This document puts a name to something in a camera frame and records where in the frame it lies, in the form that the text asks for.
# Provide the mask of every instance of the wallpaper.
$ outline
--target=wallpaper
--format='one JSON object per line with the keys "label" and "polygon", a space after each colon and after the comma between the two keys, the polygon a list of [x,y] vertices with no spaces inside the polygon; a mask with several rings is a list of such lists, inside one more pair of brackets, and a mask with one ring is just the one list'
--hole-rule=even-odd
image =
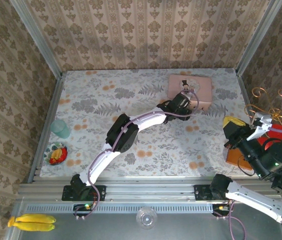
{"label": "wallpaper", "polygon": [[8,1],[0,0],[0,239],[27,177],[55,78]]}
{"label": "wallpaper", "polygon": [[278,96],[282,89],[282,7],[243,73],[243,80],[252,103],[265,109],[270,107],[265,97],[252,96],[254,87],[263,87],[273,106],[282,108],[282,97]]}
{"label": "wallpaper", "polygon": [[28,0],[63,71],[233,68],[269,0]]}

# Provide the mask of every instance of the pink box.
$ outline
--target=pink box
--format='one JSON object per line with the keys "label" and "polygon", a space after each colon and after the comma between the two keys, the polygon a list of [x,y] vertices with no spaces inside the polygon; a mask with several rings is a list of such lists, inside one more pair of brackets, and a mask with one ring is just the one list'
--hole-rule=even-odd
{"label": "pink box", "polygon": [[[194,89],[200,101],[199,108],[206,111],[212,104],[212,80],[209,77],[170,75],[167,97],[173,99],[180,91]],[[197,105],[195,97],[190,99],[190,108]]]}

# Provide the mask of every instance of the floral tablecloth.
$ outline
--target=floral tablecloth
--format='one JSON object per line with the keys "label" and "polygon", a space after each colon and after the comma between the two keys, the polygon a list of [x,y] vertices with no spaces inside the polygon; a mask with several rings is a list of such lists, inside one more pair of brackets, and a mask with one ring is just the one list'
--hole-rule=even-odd
{"label": "floral tablecloth", "polygon": [[143,130],[133,147],[101,176],[243,176],[224,157],[223,117],[249,121],[232,68],[69,71],[56,119],[67,123],[71,135],[60,139],[51,133],[49,139],[49,143],[64,143],[68,157],[59,165],[44,161],[40,176],[69,177],[85,169],[120,114],[135,116],[167,100],[170,74],[211,77],[213,103],[208,111],[201,110],[188,121],[175,119]]}

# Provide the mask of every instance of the light blue cup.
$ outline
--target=light blue cup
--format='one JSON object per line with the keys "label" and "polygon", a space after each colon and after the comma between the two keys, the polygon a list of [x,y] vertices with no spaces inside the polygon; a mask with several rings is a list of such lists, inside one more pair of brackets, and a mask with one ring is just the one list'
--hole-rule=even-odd
{"label": "light blue cup", "polygon": [[50,126],[51,131],[62,139],[70,136],[70,129],[63,120],[54,120]]}

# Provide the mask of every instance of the orange block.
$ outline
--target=orange block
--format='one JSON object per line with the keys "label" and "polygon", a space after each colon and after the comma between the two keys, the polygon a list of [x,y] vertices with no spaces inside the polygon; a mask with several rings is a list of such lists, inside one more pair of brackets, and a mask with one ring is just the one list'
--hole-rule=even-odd
{"label": "orange block", "polygon": [[241,158],[240,159],[240,167],[242,169],[253,170],[251,165],[244,159],[241,151],[238,148],[229,150],[229,152],[227,153],[226,162],[228,164],[232,164],[232,165],[237,166],[237,162],[238,162],[239,158]]}

